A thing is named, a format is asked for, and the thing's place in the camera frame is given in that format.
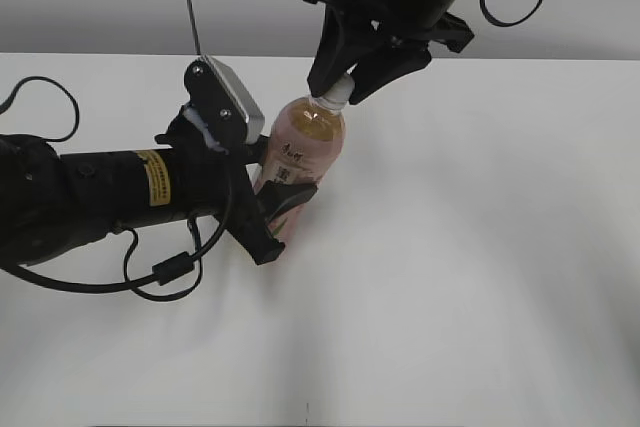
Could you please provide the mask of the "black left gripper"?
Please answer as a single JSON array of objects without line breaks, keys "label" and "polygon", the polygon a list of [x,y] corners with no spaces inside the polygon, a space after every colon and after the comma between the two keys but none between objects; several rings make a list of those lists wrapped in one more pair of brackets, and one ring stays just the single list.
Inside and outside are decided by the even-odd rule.
[{"label": "black left gripper", "polygon": [[215,217],[256,264],[276,260],[284,244],[270,233],[267,221],[309,202],[318,191],[317,185],[266,181],[256,194],[247,167],[264,165],[270,137],[260,135],[256,142],[229,155],[195,149],[188,144],[187,130],[180,119],[184,106],[155,140],[168,145],[168,152],[175,156],[174,172],[186,200],[187,215]]}]

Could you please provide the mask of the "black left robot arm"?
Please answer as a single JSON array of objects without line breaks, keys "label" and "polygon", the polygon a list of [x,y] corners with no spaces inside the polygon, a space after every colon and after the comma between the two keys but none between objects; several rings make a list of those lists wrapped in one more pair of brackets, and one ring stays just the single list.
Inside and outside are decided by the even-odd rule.
[{"label": "black left robot arm", "polygon": [[261,265],[284,244],[268,224],[308,202],[313,183],[273,181],[255,189],[246,170],[266,151],[267,137],[217,147],[203,128],[178,114],[156,137],[159,148],[58,154],[43,138],[1,138],[1,258],[35,265],[127,228],[214,217]]}]

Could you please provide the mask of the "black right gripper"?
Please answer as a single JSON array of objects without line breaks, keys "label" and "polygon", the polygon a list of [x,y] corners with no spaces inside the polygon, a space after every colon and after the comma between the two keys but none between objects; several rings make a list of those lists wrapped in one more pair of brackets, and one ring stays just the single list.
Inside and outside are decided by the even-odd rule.
[{"label": "black right gripper", "polygon": [[401,39],[435,41],[452,52],[464,50],[474,38],[467,23],[448,12],[455,0],[303,1],[325,4],[321,38],[307,76],[310,93],[325,95],[353,68],[351,105],[431,62],[427,48],[384,48],[386,32]]}]

